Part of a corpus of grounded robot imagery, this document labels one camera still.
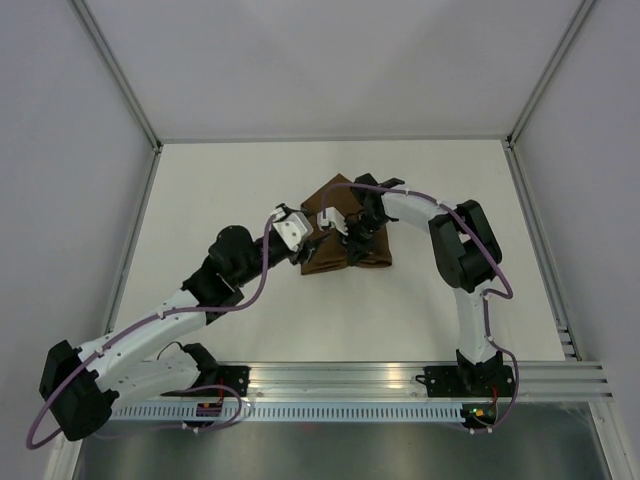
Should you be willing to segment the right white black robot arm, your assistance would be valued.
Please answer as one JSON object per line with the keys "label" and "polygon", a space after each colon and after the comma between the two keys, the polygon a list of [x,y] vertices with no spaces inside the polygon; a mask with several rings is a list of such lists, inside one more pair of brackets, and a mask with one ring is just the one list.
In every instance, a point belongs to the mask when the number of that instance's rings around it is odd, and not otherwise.
{"label": "right white black robot arm", "polygon": [[459,342],[454,367],[427,367],[422,382],[433,397],[512,395],[515,374],[504,364],[506,350],[491,333],[488,300],[510,299],[513,289],[500,269],[502,251],[481,205],[468,200],[450,206],[414,191],[398,179],[378,183],[363,175],[349,185],[361,205],[339,227],[347,264],[372,256],[375,235],[389,222],[402,221],[429,235],[437,270],[454,293]]}

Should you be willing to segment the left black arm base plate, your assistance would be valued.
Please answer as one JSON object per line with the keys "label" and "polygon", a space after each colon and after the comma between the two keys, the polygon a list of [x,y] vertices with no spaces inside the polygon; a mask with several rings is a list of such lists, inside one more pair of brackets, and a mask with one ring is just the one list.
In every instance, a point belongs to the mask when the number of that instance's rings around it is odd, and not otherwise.
{"label": "left black arm base plate", "polygon": [[240,397],[247,396],[249,386],[250,368],[246,365],[232,366],[219,365],[214,369],[205,370],[200,373],[195,383],[188,388],[188,392],[180,393],[179,391],[171,391],[163,393],[163,397],[215,397],[226,398],[232,397],[232,393],[217,388],[217,385],[229,387],[234,390]]}

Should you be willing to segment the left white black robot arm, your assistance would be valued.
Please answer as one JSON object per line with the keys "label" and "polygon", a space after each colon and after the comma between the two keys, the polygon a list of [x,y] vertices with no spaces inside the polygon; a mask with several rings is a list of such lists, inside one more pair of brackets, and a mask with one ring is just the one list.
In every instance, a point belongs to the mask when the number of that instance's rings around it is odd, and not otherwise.
{"label": "left white black robot arm", "polygon": [[52,346],[39,384],[44,405],[27,434],[28,448],[44,446],[35,433],[45,414],[53,416],[59,434],[79,441],[123,407],[164,394],[206,396],[221,390],[218,364],[202,345],[187,344],[165,361],[152,354],[249,308],[262,294],[271,268],[284,261],[308,263],[325,240],[297,214],[269,219],[259,238],[243,226],[228,226],[201,266],[155,311],[77,347],[66,340]]}

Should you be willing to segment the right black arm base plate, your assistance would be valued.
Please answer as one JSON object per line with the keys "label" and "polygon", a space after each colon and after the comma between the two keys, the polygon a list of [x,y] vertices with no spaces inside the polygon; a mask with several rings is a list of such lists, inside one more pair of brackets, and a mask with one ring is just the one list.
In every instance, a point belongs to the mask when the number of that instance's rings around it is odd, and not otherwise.
{"label": "right black arm base plate", "polygon": [[456,366],[430,365],[414,380],[426,388],[429,398],[499,398],[512,397],[516,381],[512,369],[503,366],[496,373],[477,379],[463,378]]}

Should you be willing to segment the brown cloth napkin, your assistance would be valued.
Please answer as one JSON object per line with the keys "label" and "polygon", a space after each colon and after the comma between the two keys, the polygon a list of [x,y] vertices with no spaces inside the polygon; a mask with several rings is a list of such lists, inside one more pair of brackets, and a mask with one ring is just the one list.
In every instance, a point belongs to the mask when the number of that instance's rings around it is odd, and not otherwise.
{"label": "brown cloth napkin", "polygon": [[[301,266],[303,275],[314,275],[343,270],[348,267],[387,268],[393,263],[389,247],[381,194],[363,189],[363,184],[379,183],[367,173],[351,181],[341,174],[301,203],[314,228],[312,240],[319,247],[312,258]],[[347,234],[334,228],[322,229],[318,216],[333,207],[344,217]]]}

